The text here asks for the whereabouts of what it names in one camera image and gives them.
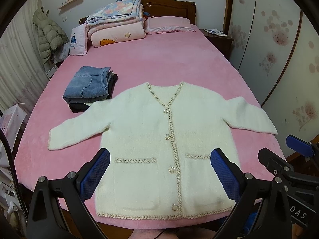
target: curtain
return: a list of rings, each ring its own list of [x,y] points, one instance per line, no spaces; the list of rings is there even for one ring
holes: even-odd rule
[[[0,38],[0,110],[24,103],[27,117],[49,82],[41,63],[32,17],[38,0],[28,0]]]

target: cardigan sleeve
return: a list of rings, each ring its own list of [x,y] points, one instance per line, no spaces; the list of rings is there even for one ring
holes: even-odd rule
[[[58,150],[103,133],[114,117],[114,100],[94,102],[81,115],[64,121],[49,132],[48,149]]]
[[[230,127],[277,135],[267,113],[260,107],[247,103],[243,97],[230,100],[221,98],[219,105],[219,112]]]

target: wooden bed frame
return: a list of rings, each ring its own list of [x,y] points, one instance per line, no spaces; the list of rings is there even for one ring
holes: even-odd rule
[[[178,16],[188,18],[191,24],[196,22],[196,6],[194,2],[185,2],[177,0],[141,0],[144,11],[150,16]],[[79,20],[83,24],[87,17]]]

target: braided trim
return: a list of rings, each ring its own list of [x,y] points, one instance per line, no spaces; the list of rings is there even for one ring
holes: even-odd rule
[[[187,154],[187,158],[192,158],[192,159],[210,159],[210,155],[192,155],[192,154]]]
[[[183,84],[184,84],[184,82],[181,82],[181,83],[179,84],[179,86],[178,86],[176,92],[174,93],[173,97],[169,100],[168,104],[164,104],[164,103],[157,97],[157,95],[154,93],[154,91],[153,91],[153,89],[152,89],[150,83],[149,83],[149,82],[146,83],[146,85],[147,85],[148,89],[150,90],[151,94],[153,95],[153,97],[154,97],[163,107],[165,107],[166,109],[168,109],[168,108],[172,105],[172,103],[173,103],[173,101],[175,100],[176,96],[179,94],[179,92],[180,92],[180,90],[181,90]]]
[[[142,164],[147,164],[147,163],[155,163],[156,158],[136,158],[136,159],[125,159],[125,158],[115,158],[116,163],[142,163]]]
[[[182,214],[183,206],[182,206],[182,200],[181,200],[181,167],[179,164],[178,151],[177,151],[176,142],[175,142],[174,126],[173,126],[173,120],[172,120],[172,111],[170,108],[168,108],[168,125],[169,125],[169,133],[171,136],[171,145],[173,148],[175,171],[177,172],[176,179],[177,179],[178,211],[180,214]]]
[[[47,148],[49,148],[50,142],[51,142],[51,129],[49,131],[49,139],[47,141]]]
[[[172,219],[195,219],[199,217],[205,217],[209,215],[219,214],[231,211],[233,207],[226,207],[218,210],[203,212],[196,215],[183,215],[183,214],[177,214],[177,215],[142,215],[142,216],[128,216],[128,215],[118,215],[118,214],[110,214],[110,213],[104,213],[104,212],[97,212],[96,214],[100,217],[109,217],[109,218],[115,218],[115,219],[126,219],[126,220],[172,220]]]
[[[165,107],[165,109],[168,110],[168,126],[169,126],[169,134],[170,134],[170,140],[171,140],[171,145],[173,148],[173,156],[174,156],[174,163],[175,163],[175,171],[176,171],[176,183],[177,183],[177,197],[178,197],[178,212],[179,215],[182,215],[182,200],[181,200],[181,167],[179,164],[179,158],[178,158],[178,152],[177,152],[177,147],[176,147],[176,142],[175,142],[175,134],[174,134],[174,127],[173,127],[173,116],[172,116],[172,111],[170,109],[170,106],[172,105],[173,101],[175,100],[175,98],[177,97],[177,95],[179,94],[182,86],[183,86],[183,82],[181,82],[176,90],[176,92],[174,93],[173,97],[170,99],[170,101],[168,102],[168,104],[164,104],[160,98],[158,98],[158,96],[154,93],[151,85],[149,82],[146,83],[150,93],[153,95],[153,97],[163,106]]]

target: bed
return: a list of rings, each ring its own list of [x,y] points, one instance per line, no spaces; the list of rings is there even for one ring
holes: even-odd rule
[[[151,16],[187,17],[195,24],[193,2],[175,0],[142,0],[144,11]],[[194,25],[195,32],[146,35],[144,39],[115,43],[98,48],[89,47],[85,56],[69,56],[54,74],[39,98],[20,142],[15,158],[20,183],[34,190],[37,180],[63,178],[78,171],[99,150],[100,135],[77,145],[58,150],[47,149],[49,130],[77,116],[62,95],[71,78],[82,66],[106,67],[119,76],[113,97],[120,92],[149,81],[156,86],[173,86],[185,81],[221,94],[225,99],[243,96],[259,105],[240,74]],[[271,180],[273,176],[258,162],[257,153],[267,147],[280,157],[283,154],[273,135],[232,129],[243,172],[256,178]],[[228,215],[219,213],[197,219],[125,220],[98,217],[94,197],[85,204],[97,222],[131,229],[182,227],[200,224]],[[67,209],[61,200],[61,206]]]

